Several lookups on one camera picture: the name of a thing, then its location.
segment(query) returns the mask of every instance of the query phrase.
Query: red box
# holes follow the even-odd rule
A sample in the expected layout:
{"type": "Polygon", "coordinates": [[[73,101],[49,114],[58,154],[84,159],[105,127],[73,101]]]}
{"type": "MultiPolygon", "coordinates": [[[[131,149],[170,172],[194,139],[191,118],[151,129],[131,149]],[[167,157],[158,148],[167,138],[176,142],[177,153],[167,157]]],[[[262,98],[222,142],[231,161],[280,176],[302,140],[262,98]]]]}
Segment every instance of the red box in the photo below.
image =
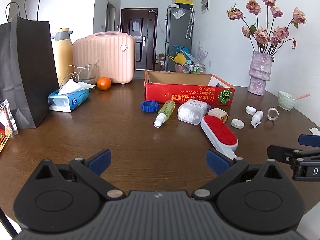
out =
{"type": "Polygon", "coordinates": [[[230,106],[235,88],[211,74],[159,72],[146,70],[145,100],[183,104],[189,99],[209,105],[230,106]]]}

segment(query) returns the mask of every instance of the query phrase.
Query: blue bottle cap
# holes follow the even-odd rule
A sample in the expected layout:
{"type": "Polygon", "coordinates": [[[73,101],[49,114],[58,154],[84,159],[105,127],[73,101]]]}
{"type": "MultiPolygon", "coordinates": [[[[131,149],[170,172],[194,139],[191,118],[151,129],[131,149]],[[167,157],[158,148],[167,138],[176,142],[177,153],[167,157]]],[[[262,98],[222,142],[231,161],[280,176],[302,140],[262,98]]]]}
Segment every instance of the blue bottle cap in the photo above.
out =
{"type": "Polygon", "coordinates": [[[147,113],[154,113],[159,111],[160,104],[156,101],[145,101],[141,103],[141,109],[147,113]]]}

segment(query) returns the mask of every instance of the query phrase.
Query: tissue pack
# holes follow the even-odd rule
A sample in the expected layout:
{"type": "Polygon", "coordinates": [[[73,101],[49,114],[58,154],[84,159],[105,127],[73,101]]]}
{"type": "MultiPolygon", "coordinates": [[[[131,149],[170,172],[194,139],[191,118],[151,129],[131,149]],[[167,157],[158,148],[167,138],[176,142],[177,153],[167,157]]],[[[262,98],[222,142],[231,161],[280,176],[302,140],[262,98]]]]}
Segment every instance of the tissue pack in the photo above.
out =
{"type": "Polygon", "coordinates": [[[50,110],[71,112],[90,97],[89,89],[58,95],[60,90],[51,93],[48,97],[50,110]]]}

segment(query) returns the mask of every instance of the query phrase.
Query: flower vase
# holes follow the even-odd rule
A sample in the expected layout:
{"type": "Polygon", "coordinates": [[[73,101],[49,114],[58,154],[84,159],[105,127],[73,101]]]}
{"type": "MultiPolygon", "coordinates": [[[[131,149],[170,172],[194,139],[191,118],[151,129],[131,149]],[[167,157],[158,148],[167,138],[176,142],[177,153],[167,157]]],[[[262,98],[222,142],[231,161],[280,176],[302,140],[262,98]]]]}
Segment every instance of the flower vase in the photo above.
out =
{"type": "Polygon", "coordinates": [[[270,80],[272,56],[267,53],[253,51],[249,75],[250,85],[248,91],[258,96],[266,92],[266,83],[270,80]]]}

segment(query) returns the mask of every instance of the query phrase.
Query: yellow thermos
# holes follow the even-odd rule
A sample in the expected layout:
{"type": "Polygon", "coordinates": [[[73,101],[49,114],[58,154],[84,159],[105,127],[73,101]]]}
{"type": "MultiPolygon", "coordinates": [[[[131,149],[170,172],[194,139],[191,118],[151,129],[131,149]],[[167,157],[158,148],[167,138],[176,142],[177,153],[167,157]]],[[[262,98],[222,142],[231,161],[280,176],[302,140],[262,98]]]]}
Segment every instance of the yellow thermos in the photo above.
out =
{"type": "Polygon", "coordinates": [[[54,62],[58,76],[59,85],[64,85],[71,77],[67,68],[73,65],[72,42],[70,40],[72,31],[69,28],[58,29],[56,35],[52,37],[55,41],[52,43],[54,62]]]}

